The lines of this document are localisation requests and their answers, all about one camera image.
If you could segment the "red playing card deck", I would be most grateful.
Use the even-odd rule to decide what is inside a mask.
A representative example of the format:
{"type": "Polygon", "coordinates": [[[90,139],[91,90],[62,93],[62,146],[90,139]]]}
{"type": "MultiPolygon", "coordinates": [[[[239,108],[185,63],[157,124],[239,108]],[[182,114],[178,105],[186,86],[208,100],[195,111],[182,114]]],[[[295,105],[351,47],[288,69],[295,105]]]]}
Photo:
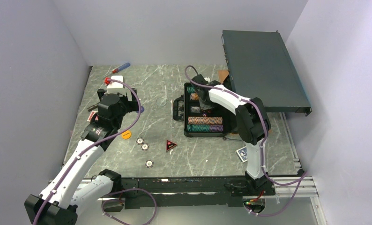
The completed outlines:
{"type": "Polygon", "coordinates": [[[91,122],[92,119],[94,119],[94,121],[98,121],[98,116],[96,116],[96,114],[97,114],[97,111],[94,111],[94,110],[91,111],[87,119],[87,122],[91,122]]]}

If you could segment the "red triangular dealer button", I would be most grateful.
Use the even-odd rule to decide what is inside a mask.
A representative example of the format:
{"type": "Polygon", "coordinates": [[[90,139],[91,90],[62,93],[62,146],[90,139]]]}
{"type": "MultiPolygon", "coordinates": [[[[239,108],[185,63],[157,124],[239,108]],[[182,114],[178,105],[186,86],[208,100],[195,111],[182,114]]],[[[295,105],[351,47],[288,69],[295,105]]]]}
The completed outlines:
{"type": "Polygon", "coordinates": [[[177,146],[178,146],[177,143],[175,143],[171,140],[166,140],[165,150],[166,150],[166,152],[169,152],[170,150],[174,149],[177,146]]]}

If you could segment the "blue playing card deck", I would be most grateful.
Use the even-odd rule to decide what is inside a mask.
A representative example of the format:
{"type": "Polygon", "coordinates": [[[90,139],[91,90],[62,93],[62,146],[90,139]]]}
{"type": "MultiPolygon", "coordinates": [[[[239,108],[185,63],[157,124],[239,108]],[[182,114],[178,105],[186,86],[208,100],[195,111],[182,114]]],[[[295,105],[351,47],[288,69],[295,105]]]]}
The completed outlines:
{"type": "Polygon", "coordinates": [[[246,149],[246,147],[240,148],[240,149],[236,150],[235,152],[236,152],[237,157],[239,158],[239,160],[242,163],[247,162],[248,158],[247,158],[247,149],[246,149]]]}

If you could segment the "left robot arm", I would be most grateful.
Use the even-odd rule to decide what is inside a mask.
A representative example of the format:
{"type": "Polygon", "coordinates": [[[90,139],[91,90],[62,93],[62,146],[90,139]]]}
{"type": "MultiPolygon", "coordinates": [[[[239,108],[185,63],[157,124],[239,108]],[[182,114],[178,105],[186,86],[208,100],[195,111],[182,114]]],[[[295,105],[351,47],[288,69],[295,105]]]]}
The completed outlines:
{"type": "Polygon", "coordinates": [[[123,190],[122,177],[109,169],[101,171],[89,184],[79,189],[92,165],[119,135],[123,117],[139,112],[141,103],[136,89],[132,99],[119,93],[100,94],[98,120],[85,128],[71,159],[39,195],[29,195],[24,206],[33,225],[74,225],[78,217],[99,198],[118,196],[123,190]]]}

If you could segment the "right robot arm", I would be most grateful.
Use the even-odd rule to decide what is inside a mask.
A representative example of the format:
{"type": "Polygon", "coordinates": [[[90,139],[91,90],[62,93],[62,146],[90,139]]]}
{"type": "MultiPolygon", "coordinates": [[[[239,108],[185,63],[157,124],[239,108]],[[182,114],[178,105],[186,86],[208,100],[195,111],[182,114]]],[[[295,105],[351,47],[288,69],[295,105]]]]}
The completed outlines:
{"type": "Polygon", "coordinates": [[[234,93],[219,82],[207,82],[202,75],[189,80],[207,105],[219,105],[233,113],[238,134],[245,143],[247,152],[246,190],[252,195],[264,192],[272,186],[265,166],[265,145],[270,130],[270,121],[259,98],[250,99],[234,93]]]}

